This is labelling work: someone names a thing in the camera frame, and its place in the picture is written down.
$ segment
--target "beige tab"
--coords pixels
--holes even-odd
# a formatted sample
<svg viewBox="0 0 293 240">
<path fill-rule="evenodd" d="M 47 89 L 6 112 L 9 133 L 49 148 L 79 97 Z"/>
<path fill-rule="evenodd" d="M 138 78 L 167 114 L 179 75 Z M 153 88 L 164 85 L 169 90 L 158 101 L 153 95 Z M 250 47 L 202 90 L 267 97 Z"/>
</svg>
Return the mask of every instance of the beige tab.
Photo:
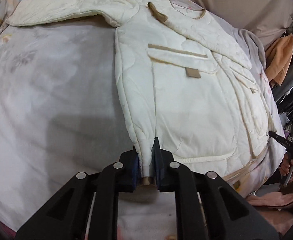
<svg viewBox="0 0 293 240">
<path fill-rule="evenodd" d="M 197 69 L 186 67 L 185 70 L 188 77 L 201 78 L 200 71 Z"/>
<path fill-rule="evenodd" d="M 168 19 L 168 17 L 165 14 L 160 13 L 156 9 L 156 7 L 154 6 L 153 3 L 148 2 L 147 3 L 147 6 L 150 9 L 150 11 L 152 12 L 152 16 L 155 17 L 159 22 L 163 23 L 163 22 L 165 22 Z"/>
</svg>

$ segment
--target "orange cloth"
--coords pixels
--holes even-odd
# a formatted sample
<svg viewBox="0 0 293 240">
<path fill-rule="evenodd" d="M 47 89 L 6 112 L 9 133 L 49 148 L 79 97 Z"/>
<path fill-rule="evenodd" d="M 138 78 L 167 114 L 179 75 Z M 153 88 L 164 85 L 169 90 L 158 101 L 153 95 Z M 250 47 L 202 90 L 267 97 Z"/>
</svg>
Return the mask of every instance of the orange cloth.
<svg viewBox="0 0 293 240">
<path fill-rule="evenodd" d="M 265 74 L 272 86 L 281 85 L 293 55 L 293 35 L 277 39 L 265 52 Z"/>
</svg>

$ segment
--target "beige trim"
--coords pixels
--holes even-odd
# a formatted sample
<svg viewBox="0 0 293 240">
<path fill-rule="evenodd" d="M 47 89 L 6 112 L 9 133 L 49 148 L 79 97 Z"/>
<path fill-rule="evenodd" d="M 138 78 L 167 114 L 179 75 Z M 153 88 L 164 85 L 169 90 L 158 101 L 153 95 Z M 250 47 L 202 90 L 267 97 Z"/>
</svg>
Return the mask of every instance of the beige trim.
<svg viewBox="0 0 293 240">
<path fill-rule="evenodd" d="M 241 176 L 243 175 L 243 173 L 245 173 L 248 168 L 251 166 L 251 163 L 252 163 L 252 159 L 241 169 L 229 174 L 229 175 L 226 175 L 223 177 L 223 179 L 228 182 L 228 180 L 231 180 L 231 179 L 236 179 L 238 176 Z"/>
<path fill-rule="evenodd" d="M 181 6 L 181 5 L 178 5 L 178 4 L 176 4 L 176 3 L 172 3 L 171 2 L 171 0 L 169 0 L 170 1 L 170 3 L 171 3 L 171 6 L 173 7 L 173 9 L 174 10 L 176 10 L 176 11 L 178 11 L 179 13 L 182 13 L 182 12 L 180 12 L 178 9 L 176 9 L 175 7 L 174 7 L 174 4 L 176 5 L 176 6 L 179 6 L 179 7 L 182 7 L 182 8 L 184 8 L 184 9 L 187 9 L 187 10 L 192 10 L 192 11 L 194 11 L 194 12 L 202 12 L 198 17 L 196 17 L 196 18 L 192 18 L 192 19 L 194 19 L 194 20 L 198 20 L 198 19 L 201 19 L 204 15 L 205 15 L 205 13 L 206 13 L 206 9 L 200 9 L 200 10 L 194 10 L 194 9 L 190 9 L 190 8 L 187 8 L 187 7 L 184 7 L 184 6 Z"/>
<path fill-rule="evenodd" d="M 205 55 L 205 54 L 198 54 L 198 53 L 194 53 L 194 52 L 190 52 L 190 51 L 186 51 L 186 50 L 172 49 L 169 47 L 154 45 L 154 44 L 150 44 L 150 43 L 147 45 L 147 47 L 151 48 L 151 49 L 162 49 L 162 50 L 168 50 L 171 52 L 181 53 L 181 54 L 185 54 L 185 55 L 208 58 L 208 55 Z"/>
</svg>

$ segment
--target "white quilted jacket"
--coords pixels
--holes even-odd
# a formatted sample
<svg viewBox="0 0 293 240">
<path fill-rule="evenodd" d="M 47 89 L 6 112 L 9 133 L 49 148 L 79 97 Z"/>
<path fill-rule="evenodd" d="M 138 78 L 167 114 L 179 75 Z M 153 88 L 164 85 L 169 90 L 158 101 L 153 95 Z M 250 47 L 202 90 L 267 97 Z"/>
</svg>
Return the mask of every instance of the white quilted jacket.
<svg viewBox="0 0 293 240">
<path fill-rule="evenodd" d="M 23 0 L 7 22 L 97 14 L 117 27 L 116 83 L 143 176 L 152 172 L 155 136 L 176 161 L 200 173 L 238 174 L 259 157 L 272 117 L 250 61 L 209 12 L 169 0 Z"/>
</svg>

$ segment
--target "jacket pocket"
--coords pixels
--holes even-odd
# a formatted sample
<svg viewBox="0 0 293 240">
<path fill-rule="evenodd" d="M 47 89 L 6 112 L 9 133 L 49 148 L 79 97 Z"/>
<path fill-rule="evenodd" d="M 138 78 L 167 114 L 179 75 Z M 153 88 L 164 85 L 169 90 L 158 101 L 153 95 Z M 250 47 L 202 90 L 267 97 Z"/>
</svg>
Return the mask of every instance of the jacket pocket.
<svg viewBox="0 0 293 240">
<path fill-rule="evenodd" d="M 184 68 L 193 68 L 208 74 L 217 72 L 217 65 L 205 54 L 172 49 L 154 44 L 148 44 L 147 54 L 150 58 L 163 63 Z"/>
<path fill-rule="evenodd" d="M 221 89 L 210 55 L 148 47 L 152 59 L 156 136 L 162 149 L 188 163 L 227 159 L 237 149 L 239 115 Z M 190 78 L 184 68 L 197 69 Z"/>
<path fill-rule="evenodd" d="M 265 136 L 265 133 L 268 130 L 268 115 L 258 86 L 253 81 L 236 71 L 233 71 L 233 74 L 242 85 L 245 97 L 247 98 L 247 116 L 253 119 L 258 136 Z"/>
</svg>

